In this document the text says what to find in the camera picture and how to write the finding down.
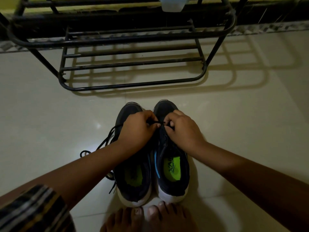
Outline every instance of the yellow wall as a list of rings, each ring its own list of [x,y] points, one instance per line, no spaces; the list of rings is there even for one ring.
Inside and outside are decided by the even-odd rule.
[[[203,2],[215,2],[216,0],[204,0]],[[3,14],[11,14],[13,13],[16,5],[18,3],[18,0],[0,0],[0,11],[3,13]],[[138,5],[138,6],[153,6],[153,5],[157,5],[157,3],[145,3],[145,4],[141,4],[141,5]],[[130,7],[130,6],[137,6],[136,4],[126,4],[126,5],[101,5],[100,7],[97,7],[96,8],[100,8],[100,9],[114,9],[114,10],[117,10],[119,8],[122,8],[122,7]],[[88,7],[62,7],[62,8],[57,8],[59,10],[72,10],[72,9],[92,9],[93,7],[91,6],[88,6]],[[26,12],[37,12],[37,11],[50,11],[50,8],[35,8],[35,9],[26,9]]]

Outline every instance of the striped fabric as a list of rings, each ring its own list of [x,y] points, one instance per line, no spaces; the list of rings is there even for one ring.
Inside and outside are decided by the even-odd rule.
[[[37,185],[0,209],[0,231],[75,231],[60,195]]]

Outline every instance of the tile floor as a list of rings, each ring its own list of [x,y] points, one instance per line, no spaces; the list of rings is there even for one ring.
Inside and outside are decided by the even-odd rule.
[[[197,85],[104,92],[72,93],[29,52],[0,54],[0,195],[79,158],[82,150],[95,150],[126,102],[152,109],[161,99],[173,101],[191,116],[209,142],[309,183],[308,38],[309,31],[228,37]],[[206,56],[214,43],[201,40]],[[59,68],[61,50],[42,54]],[[164,57],[174,54],[196,52]],[[156,56],[83,58],[68,64]],[[199,63],[180,63],[67,76],[71,85],[83,86],[185,78],[200,72]],[[220,175],[196,160],[190,159],[190,164],[190,190],[183,204],[201,231],[287,231]],[[121,207],[116,194],[108,194],[112,185],[103,179],[71,211],[78,231],[99,231],[104,219]],[[153,195],[145,209],[158,201]]]

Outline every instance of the foot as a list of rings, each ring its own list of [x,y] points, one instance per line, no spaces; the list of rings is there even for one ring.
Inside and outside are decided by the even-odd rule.
[[[121,208],[109,216],[100,232],[140,232],[143,218],[142,208]]]
[[[165,204],[148,208],[149,223],[153,232],[198,232],[190,211],[179,204]]]

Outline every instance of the hand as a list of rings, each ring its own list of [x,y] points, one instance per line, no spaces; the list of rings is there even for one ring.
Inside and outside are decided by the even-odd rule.
[[[189,155],[206,141],[200,132],[198,125],[190,117],[179,110],[174,110],[164,118],[164,123],[170,122],[171,127],[164,126],[168,136],[176,145]]]
[[[161,126],[158,123],[149,126],[146,123],[148,119],[158,121],[154,113],[147,110],[129,115],[123,124],[118,142],[127,148],[132,155],[142,149],[155,130]]]

